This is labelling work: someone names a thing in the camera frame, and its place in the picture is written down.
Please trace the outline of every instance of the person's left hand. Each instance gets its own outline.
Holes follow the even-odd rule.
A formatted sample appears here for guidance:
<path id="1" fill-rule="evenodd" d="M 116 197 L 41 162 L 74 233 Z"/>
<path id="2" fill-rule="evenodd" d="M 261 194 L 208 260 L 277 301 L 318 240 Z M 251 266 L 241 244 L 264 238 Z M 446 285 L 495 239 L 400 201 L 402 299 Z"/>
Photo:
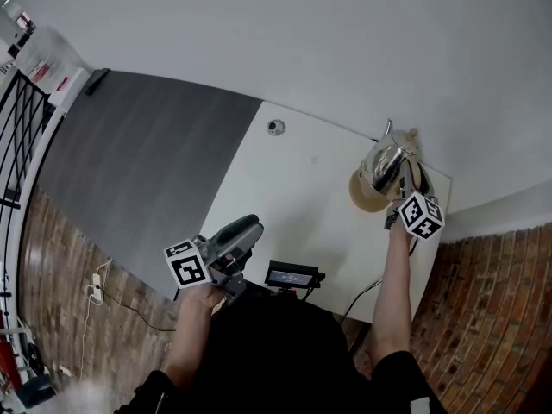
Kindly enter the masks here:
<path id="1" fill-rule="evenodd" d="M 212 284 L 196 285 L 185 291 L 185 301 L 201 304 L 210 310 L 215 308 L 223 298 L 222 290 Z"/>

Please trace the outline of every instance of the display screen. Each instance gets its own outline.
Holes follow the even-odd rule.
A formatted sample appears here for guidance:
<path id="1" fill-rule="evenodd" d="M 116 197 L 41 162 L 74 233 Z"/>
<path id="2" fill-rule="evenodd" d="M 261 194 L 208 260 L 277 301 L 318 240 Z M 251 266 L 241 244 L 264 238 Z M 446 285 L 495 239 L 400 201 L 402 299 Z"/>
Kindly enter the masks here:
<path id="1" fill-rule="evenodd" d="M 297 274 L 297 273 L 288 273 L 288 272 L 279 272 L 272 270 L 270 272 L 270 277 L 268 280 L 273 280 L 274 282 L 282 282 L 284 284 L 295 284 L 295 285 L 308 285 L 311 282 L 312 276 L 309 274 Z"/>

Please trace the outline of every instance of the power strip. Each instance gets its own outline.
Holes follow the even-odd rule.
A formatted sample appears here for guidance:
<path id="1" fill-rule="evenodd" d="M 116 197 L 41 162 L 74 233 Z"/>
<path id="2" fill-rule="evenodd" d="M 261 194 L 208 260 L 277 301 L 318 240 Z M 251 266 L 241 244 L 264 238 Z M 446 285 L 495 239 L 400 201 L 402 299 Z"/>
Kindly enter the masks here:
<path id="1" fill-rule="evenodd" d="M 98 302 L 102 302 L 104 298 L 104 292 L 102 291 L 102 277 L 95 273 L 92 276 L 92 283 L 94 285 L 94 299 Z"/>

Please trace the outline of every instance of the cube with fiducial markers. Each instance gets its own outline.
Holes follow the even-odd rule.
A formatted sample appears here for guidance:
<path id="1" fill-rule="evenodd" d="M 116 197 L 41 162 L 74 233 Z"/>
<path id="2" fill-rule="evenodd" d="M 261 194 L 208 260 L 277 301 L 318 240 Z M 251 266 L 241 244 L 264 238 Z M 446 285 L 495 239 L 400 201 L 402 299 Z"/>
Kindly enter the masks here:
<path id="1" fill-rule="evenodd" d="M 189 239 L 166 248 L 165 260 L 179 289 L 211 282 L 198 247 Z"/>
<path id="2" fill-rule="evenodd" d="M 442 208 L 415 191 L 398 208 L 406 231 L 415 237 L 430 239 L 445 226 Z"/>

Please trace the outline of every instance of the forearm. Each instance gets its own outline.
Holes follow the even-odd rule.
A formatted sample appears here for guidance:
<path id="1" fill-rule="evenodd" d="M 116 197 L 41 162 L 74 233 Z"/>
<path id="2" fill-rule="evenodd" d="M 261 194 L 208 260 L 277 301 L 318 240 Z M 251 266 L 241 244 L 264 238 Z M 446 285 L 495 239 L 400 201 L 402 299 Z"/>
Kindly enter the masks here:
<path id="1" fill-rule="evenodd" d="M 184 297 L 164 373 L 184 391 L 199 368 L 209 337 L 212 309 Z"/>
<path id="2" fill-rule="evenodd" d="M 373 314 L 370 355 L 374 367 L 391 353 L 410 351 L 409 241 L 406 233 L 390 233 L 386 269 Z"/>

